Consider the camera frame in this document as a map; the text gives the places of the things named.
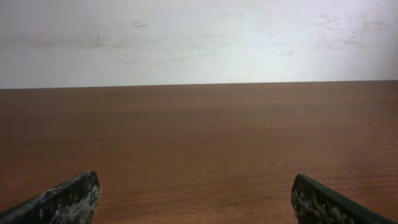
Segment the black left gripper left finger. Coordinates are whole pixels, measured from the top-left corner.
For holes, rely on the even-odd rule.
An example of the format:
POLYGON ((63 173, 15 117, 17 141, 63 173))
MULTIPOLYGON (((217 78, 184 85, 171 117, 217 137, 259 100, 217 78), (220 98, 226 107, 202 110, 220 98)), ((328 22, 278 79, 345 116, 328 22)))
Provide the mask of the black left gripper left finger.
POLYGON ((1 212, 1 224, 89 224, 100 194, 98 175, 89 170, 1 212))

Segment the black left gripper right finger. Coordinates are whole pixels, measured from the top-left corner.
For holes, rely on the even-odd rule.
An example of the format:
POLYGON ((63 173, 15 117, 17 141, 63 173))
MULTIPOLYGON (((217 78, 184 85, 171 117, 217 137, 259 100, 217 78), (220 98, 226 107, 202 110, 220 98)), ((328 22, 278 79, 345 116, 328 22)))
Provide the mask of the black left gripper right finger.
POLYGON ((290 201, 299 224, 395 224, 305 174, 296 175, 290 201))

